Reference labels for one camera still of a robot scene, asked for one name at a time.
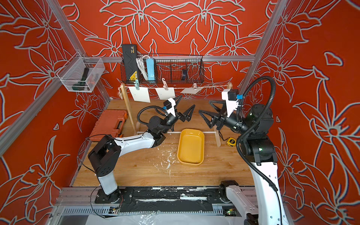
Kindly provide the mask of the white postcard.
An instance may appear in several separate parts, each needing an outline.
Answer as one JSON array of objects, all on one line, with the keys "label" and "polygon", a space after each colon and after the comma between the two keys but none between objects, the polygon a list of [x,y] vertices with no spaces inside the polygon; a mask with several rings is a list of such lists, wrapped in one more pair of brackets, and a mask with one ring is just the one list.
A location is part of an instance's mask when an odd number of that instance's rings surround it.
[{"label": "white postcard", "polygon": [[133,86],[133,87],[129,87],[129,90],[134,101],[145,102],[145,103],[151,102],[148,88],[139,87],[137,89],[135,86]]},{"label": "white postcard", "polygon": [[197,87],[196,89],[195,88],[184,88],[181,93],[182,94],[197,94],[199,93],[200,91],[202,90],[201,87]]},{"label": "white postcard", "polygon": [[175,90],[172,87],[165,88],[155,88],[155,91],[160,100],[168,100],[169,98],[175,98]]}]

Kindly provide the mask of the green clothespin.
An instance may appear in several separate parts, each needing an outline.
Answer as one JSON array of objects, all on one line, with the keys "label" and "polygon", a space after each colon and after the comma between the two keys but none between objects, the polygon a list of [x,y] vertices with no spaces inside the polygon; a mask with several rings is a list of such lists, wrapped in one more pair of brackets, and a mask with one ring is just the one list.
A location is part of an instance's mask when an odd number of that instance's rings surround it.
[{"label": "green clothespin", "polygon": [[135,80],[135,88],[136,88],[137,91],[140,90],[139,80],[137,80],[137,79]]}]

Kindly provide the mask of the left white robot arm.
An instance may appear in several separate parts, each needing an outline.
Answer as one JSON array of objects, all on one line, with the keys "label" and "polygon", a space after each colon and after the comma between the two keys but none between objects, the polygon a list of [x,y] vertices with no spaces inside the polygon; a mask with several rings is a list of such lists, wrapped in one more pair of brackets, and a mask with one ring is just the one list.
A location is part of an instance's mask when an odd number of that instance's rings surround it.
[{"label": "left white robot arm", "polygon": [[88,159],[107,197],[120,194],[113,172],[119,157],[161,145],[166,139],[165,134],[170,130],[173,131],[177,121],[189,122],[191,120],[195,105],[185,112],[179,112],[177,106],[181,99],[181,96],[170,98],[163,103],[162,107],[147,106],[140,110],[137,120],[147,127],[144,133],[122,138],[105,135],[90,151]]}]

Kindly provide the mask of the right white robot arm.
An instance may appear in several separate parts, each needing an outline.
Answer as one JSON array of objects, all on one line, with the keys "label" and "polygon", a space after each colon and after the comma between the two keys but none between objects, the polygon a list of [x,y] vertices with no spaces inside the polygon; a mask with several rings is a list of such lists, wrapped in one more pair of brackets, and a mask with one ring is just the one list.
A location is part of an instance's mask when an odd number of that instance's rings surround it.
[{"label": "right white robot arm", "polygon": [[213,112],[200,110],[206,124],[221,130],[228,127],[239,134],[236,149],[249,166],[255,185],[257,203],[252,203],[235,181],[222,181],[219,192],[222,201],[232,203],[245,225],[288,225],[278,184],[278,159],[275,146],[267,136],[274,123],[272,109],[256,104],[246,117],[227,113],[224,100],[211,100]]}]

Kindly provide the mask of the yellow tape measure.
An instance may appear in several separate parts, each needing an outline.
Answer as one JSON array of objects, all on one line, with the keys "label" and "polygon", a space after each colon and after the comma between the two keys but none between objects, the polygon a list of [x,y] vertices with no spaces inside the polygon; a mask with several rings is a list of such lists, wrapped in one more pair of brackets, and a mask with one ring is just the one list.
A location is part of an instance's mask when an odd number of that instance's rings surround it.
[{"label": "yellow tape measure", "polygon": [[228,138],[226,144],[227,144],[228,146],[234,147],[234,146],[236,145],[236,139],[230,137],[230,138]]}]

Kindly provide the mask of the dark round object in basket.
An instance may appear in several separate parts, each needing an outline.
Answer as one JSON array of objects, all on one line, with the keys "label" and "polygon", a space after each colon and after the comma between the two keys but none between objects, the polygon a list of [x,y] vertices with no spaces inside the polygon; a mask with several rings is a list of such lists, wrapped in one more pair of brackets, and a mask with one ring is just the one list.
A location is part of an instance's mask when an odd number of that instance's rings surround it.
[{"label": "dark round object in basket", "polygon": [[181,80],[182,81],[188,80],[188,70],[187,69],[183,69],[181,71]]}]

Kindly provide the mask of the yellow plastic tray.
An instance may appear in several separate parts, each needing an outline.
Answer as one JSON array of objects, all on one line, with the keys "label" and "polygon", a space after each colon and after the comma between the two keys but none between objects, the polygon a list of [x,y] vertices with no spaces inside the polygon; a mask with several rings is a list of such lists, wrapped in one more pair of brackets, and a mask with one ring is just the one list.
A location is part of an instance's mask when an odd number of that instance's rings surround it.
[{"label": "yellow plastic tray", "polygon": [[200,134],[180,134],[177,158],[182,164],[198,166],[204,160],[205,137]]}]

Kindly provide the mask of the orange tool case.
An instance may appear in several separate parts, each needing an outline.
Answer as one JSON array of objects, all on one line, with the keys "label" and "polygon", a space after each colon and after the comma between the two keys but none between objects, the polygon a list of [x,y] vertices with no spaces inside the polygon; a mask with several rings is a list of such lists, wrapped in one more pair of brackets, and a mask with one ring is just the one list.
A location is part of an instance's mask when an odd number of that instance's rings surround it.
[{"label": "orange tool case", "polygon": [[122,129],[128,118],[126,110],[105,110],[90,134],[92,142],[99,142],[105,135],[122,137]]}]

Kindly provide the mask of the black yellow box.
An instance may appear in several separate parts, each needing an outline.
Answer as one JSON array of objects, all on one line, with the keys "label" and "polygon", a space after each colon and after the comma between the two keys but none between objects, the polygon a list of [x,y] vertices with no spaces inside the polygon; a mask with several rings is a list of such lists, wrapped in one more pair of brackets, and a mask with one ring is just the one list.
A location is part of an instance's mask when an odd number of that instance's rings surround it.
[{"label": "black yellow box", "polygon": [[122,45],[123,62],[125,67],[126,83],[134,82],[139,78],[139,70],[137,65],[137,46],[134,44]]}]

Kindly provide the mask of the left wooden post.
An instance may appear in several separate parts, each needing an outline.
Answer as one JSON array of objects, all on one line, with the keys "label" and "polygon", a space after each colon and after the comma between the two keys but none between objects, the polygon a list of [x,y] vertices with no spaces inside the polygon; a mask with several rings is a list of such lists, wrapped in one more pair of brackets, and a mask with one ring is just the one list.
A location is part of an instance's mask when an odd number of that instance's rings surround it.
[{"label": "left wooden post", "polygon": [[136,123],[134,122],[133,113],[132,113],[132,109],[131,109],[131,105],[130,105],[130,101],[128,98],[128,93],[126,91],[125,84],[123,84],[123,83],[121,84],[120,90],[121,90],[121,93],[123,96],[123,100],[125,101],[126,109],[128,112],[128,118],[130,119],[131,126],[133,128],[133,133],[134,133],[134,135],[137,135],[137,127],[136,127]]}]

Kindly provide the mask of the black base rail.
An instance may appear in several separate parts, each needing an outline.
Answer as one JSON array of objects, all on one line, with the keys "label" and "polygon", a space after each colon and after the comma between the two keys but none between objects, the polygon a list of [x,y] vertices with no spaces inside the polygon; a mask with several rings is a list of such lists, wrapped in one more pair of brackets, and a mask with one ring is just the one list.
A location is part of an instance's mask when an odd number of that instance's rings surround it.
[{"label": "black base rail", "polygon": [[219,187],[118,187],[105,195],[102,189],[91,195],[96,205],[109,204],[112,213],[191,213],[235,215],[236,208]]}]

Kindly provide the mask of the green handled tool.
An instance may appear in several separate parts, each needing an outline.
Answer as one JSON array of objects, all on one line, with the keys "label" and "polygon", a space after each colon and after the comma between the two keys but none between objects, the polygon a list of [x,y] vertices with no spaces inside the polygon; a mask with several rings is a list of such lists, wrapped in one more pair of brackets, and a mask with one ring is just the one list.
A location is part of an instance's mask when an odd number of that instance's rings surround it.
[{"label": "green handled tool", "polygon": [[85,89],[85,86],[86,86],[86,79],[87,79],[87,76],[88,76],[88,73],[89,73],[89,68],[88,67],[85,67],[84,68],[84,71],[83,71],[83,74],[82,74],[82,77],[81,77],[81,80],[78,81],[77,83],[75,83],[73,86],[72,86],[72,89],[74,91],[84,91]]}]

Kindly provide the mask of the clear plastic wall bin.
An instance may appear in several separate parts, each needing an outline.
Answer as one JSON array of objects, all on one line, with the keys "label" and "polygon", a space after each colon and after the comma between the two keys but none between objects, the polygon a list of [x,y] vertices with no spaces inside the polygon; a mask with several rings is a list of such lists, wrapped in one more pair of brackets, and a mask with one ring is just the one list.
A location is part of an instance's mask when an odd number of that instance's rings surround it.
[{"label": "clear plastic wall bin", "polygon": [[[89,68],[89,73],[86,79],[86,86],[84,91],[74,91],[72,86],[81,80],[84,68]],[[69,92],[93,92],[95,86],[100,80],[103,72],[105,71],[105,65],[101,58],[83,58],[74,57],[68,61],[58,72],[57,77],[60,79],[62,85]]]}]

